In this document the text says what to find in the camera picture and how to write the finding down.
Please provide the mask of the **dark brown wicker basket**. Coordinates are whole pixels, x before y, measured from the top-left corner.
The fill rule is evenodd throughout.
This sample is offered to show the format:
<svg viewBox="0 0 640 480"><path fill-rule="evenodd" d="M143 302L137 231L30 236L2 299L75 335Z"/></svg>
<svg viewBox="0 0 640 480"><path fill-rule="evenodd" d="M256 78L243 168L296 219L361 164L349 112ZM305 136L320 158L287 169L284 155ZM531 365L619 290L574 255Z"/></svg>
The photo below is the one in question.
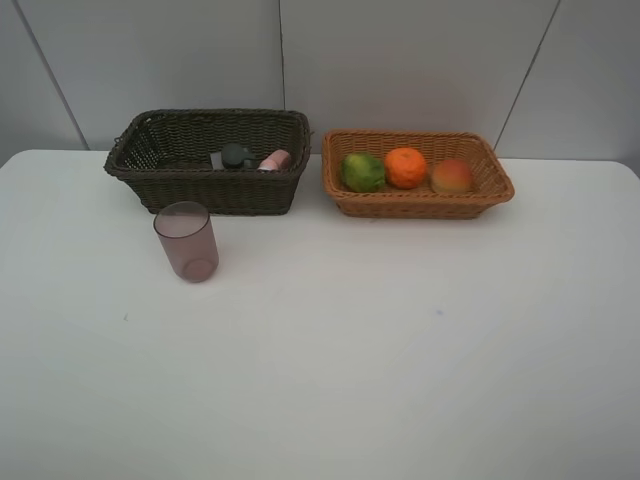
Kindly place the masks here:
<svg viewBox="0 0 640 480"><path fill-rule="evenodd" d="M289 153L284 169L214 167L211 156L228 144L262 161ZM124 182L151 213L194 201L217 215L286 214L311 150L307 117L294 110L159 109L137 115L115 140L105 171Z"/></svg>

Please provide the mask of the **red yellow apple fruit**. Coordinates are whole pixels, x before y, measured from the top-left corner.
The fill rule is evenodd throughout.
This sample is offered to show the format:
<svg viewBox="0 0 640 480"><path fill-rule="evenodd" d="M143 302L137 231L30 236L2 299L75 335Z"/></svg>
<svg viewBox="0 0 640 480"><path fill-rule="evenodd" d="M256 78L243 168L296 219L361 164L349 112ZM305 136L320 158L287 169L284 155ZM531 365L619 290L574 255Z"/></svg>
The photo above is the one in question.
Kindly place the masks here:
<svg viewBox="0 0 640 480"><path fill-rule="evenodd" d="M431 174L431 186L441 193L466 193L472 189L470 166L462 159L446 159L438 163Z"/></svg>

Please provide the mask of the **translucent purple plastic cup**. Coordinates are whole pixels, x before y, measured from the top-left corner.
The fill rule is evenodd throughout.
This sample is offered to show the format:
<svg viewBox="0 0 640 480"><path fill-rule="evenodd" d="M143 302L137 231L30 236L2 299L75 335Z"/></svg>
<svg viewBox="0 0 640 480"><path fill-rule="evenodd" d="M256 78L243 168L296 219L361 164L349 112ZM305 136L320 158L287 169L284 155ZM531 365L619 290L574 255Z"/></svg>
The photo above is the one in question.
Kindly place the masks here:
<svg viewBox="0 0 640 480"><path fill-rule="evenodd" d="M200 283L210 279L219 265L219 253L208 210L182 201L159 211L153 228L174 273L182 280Z"/></svg>

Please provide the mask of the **orange wicker basket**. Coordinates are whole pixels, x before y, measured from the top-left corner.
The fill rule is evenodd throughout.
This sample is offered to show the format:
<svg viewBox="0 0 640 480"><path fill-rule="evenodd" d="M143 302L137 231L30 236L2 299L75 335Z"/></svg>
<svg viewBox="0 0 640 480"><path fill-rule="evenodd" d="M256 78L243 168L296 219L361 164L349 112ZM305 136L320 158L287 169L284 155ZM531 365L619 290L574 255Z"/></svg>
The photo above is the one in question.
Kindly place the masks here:
<svg viewBox="0 0 640 480"><path fill-rule="evenodd" d="M471 170L466 193L441 193L425 179L411 190L384 186L375 193L356 193L341 179L341 163L351 153L370 153L383 159L394 148L412 147L430 168L449 158L465 161ZM338 209L347 216L402 219L473 219L487 209L510 201L515 189L492 147L469 132L420 132L335 129L322 144L323 185Z"/></svg>

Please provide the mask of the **dark green bottle black cap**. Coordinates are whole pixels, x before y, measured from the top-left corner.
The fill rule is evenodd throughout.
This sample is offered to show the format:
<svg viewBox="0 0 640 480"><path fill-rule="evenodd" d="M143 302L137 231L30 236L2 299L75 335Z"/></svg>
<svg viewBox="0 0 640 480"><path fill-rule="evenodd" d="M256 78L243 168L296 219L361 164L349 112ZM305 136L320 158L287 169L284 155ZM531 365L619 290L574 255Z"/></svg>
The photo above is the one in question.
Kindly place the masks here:
<svg viewBox="0 0 640 480"><path fill-rule="evenodd" d="M237 143L228 143L220 151L211 153L210 162L214 170L255 169L260 163L247 147Z"/></svg>

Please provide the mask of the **pink spray bottle white cap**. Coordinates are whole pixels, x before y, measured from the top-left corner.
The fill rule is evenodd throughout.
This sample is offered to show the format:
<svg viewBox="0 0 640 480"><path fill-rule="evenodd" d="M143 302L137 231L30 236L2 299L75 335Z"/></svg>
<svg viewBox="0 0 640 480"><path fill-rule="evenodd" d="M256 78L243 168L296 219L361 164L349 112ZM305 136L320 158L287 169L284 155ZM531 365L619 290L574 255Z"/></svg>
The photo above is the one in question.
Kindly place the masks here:
<svg viewBox="0 0 640 480"><path fill-rule="evenodd" d="M291 155L282 149L275 150L260 162L257 169L259 171L281 171L286 170L291 163Z"/></svg>

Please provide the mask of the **orange mandarin fruit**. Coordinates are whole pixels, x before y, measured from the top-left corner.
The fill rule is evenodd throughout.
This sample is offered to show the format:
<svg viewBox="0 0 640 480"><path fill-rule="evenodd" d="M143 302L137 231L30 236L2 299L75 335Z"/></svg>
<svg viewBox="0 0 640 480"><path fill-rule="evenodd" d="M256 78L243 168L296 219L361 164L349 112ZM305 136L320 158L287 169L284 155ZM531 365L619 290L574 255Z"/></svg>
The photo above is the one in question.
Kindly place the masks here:
<svg viewBox="0 0 640 480"><path fill-rule="evenodd" d="M428 173L424 156L416 149L400 147L390 150L384 159L387 182L398 189L420 186Z"/></svg>

